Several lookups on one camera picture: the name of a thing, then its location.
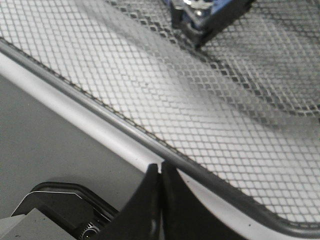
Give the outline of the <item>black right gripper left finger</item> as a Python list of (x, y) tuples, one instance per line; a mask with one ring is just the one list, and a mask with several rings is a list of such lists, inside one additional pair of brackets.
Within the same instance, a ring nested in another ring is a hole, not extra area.
[(158, 240), (160, 234), (160, 175), (147, 168), (137, 190), (120, 213), (98, 234), (100, 240)]

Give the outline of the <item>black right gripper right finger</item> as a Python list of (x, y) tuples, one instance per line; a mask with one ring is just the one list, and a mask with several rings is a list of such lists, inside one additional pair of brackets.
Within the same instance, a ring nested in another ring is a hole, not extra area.
[(243, 240), (193, 194), (176, 167), (161, 164), (161, 208), (166, 240)]

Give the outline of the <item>robot base housing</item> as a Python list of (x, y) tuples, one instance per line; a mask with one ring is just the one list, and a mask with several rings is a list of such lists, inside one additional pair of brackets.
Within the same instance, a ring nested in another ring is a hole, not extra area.
[(0, 221), (2, 240), (91, 240), (118, 211), (88, 188), (64, 182), (36, 185)]

